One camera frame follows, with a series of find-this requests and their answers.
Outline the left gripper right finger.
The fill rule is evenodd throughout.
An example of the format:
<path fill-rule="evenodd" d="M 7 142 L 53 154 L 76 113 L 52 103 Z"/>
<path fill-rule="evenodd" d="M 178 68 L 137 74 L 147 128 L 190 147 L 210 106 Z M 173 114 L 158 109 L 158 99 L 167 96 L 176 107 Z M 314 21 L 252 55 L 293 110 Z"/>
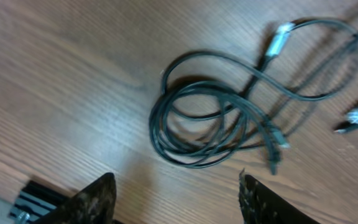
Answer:
<path fill-rule="evenodd" d="M 239 206 L 246 224 L 318 224 L 318 222 L 242 170 Z"/>

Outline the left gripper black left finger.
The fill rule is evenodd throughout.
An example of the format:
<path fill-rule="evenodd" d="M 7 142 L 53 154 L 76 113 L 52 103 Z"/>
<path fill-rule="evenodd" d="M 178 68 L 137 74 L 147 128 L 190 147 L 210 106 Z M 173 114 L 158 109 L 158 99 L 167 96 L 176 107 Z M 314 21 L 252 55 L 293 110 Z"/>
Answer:
<path fill-rule="evenodd" d="M 107 172 L 35 224 L 113 224 L 116 180 Z"/>

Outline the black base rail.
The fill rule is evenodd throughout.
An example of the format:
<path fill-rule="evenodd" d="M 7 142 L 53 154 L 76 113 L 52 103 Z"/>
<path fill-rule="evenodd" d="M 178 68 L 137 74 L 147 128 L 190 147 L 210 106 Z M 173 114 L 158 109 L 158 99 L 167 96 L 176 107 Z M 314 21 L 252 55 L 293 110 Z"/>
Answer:
<path fill-rule="evenodd" d="M 7 217 L 16 223 L 21 218 L 24 218 L 24 223 L 33 223 L 68 199 L 66 195 L 30 180 L 19 192 Z"/>

